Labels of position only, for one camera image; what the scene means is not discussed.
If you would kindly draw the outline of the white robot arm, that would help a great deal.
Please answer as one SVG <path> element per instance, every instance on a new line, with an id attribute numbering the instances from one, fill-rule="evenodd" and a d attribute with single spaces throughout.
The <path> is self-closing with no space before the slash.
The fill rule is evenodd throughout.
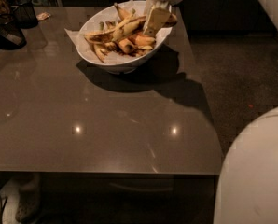
<path id="1" fill-rule="evenodd" d="M 146 0 L 145 35 L 168 20 L 156 9 L 183 0 Z M 278 0 L 258 0 L 278 31 Z M 255 119 L 230 147 L 219 176 L 213 224 L 278 224 L 278 107 Z"/>

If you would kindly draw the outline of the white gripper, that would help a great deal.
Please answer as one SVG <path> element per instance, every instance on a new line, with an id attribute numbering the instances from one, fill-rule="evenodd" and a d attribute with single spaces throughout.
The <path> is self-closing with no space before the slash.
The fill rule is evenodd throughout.
<path id="1" fill-rule="evenodd" d="M 146 15 L 146 23 L 143 28 L 143 34 L 155 36 L 157 32 L 164 26 L 164 23 L 170 17 L 170 5 L 177 5 L 183 0 L 146 0 L 144 15 Z"/>

